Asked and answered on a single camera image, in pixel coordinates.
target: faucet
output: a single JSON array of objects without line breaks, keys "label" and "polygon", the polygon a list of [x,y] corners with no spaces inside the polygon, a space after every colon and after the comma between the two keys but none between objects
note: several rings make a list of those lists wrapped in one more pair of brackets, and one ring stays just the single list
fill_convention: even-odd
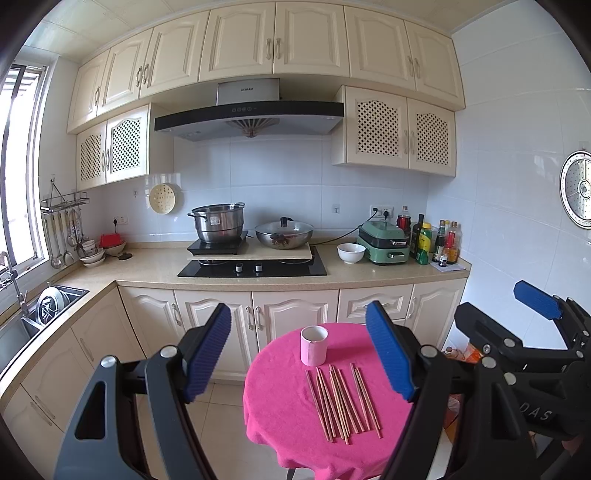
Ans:
[{"label": "faucet", "polygon": [[12,283],[14,285],[14,289],[17,291],[17,299],[18,304],[20,305],[21,312],[23,316],[26,318],[29,317],[29,310],[27,308],[27,291],[25,290],[25,294],[21,293],[21,290],[18,288],[17,283],[17,276],[18,272],[16,269],[12,269],[10,266],[10,256],[7,252],[0,252],[0,265],[3,265],[4,268],[8,271],[8,281],[3,285],[6,286],[8,283]]}]

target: white bowl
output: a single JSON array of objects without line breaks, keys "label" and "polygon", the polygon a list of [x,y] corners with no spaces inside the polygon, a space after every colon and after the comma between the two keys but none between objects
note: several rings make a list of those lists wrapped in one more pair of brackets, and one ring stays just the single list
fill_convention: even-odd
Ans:
[{"label": "white bowl", "polygon": [[80,260],[82,260],[82,263],[84,263],[85,265],[88,265],[99,261],[101,258],[103,258],[104,254],[105,251],[102,248],[99,248],[99,251],[94,255],[91,255],[89,257],[80,257]]},{"label": "white bowl", "polygon": [[357,263],[363,258],[363,254],[365,253],[365,247],[358,244],[340,244],[337,250],[339,251],[340,259],[349,265]]}]

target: range hood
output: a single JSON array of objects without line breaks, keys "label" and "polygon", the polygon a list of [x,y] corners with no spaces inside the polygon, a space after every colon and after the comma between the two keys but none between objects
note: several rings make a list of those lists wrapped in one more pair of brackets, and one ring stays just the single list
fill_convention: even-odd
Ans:
[{"label": "range hood", "polygon": [[326,135],[345,112],[340,102],[279,98],[279,79],[220,83],[216,106],[160,116],[154,129],[193,142],[259,134]]}]

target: blue gripper pad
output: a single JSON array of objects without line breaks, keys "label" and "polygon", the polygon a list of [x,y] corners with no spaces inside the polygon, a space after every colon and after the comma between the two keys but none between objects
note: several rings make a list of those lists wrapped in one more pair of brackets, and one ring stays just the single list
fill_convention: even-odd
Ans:
[{"label": "blue gripper pad", "polygon": [[546,292],[541,291],[525,280],[521,280],[515,284],[513,295],[516,300],[519,300],[548,320],[562,317],[562,311],[558,306],[558,302]]},{"label": "blue gripper pad", "polygon": [[378,301],[368,305],[365,323],[392,390],[408,401],[416,390],[411,364],[398,341],[392,320]]},{"label": "blue gripper pad", "polygon": [[197,395],[205,392],[207,383],[212,376],[217,359],[222,353],[223,346],[230,335],[232,328],[232,314],[223,303],[218,304],[209,320],[202,327],[204,329],[196,345],[192,348],[192,354],[186,358],[185,374],[187,383],[183,390],[187,402],[195,400]]}]

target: pink tablecloth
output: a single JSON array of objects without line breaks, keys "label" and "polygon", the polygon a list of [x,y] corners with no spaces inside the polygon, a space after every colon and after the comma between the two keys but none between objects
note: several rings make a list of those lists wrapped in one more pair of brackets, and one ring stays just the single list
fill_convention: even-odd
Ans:
[{"label": "pink tablecloth", "polygon": [[351,445],[338,438],[326,441],[300,361],[300,330],[271,342],[259,353],[246,376],[244,419],[248,438],[272,447],[284,468],[310,468],[316,480],[363,480],[379,475],[404,428],[410,404],[394,392],[364,325],[332,323],[329,348],[322,365],[342,369],[359,416],[363,414],[351,376],[350,362],[362,371],[384,437],[374,430],[352,434]]}]

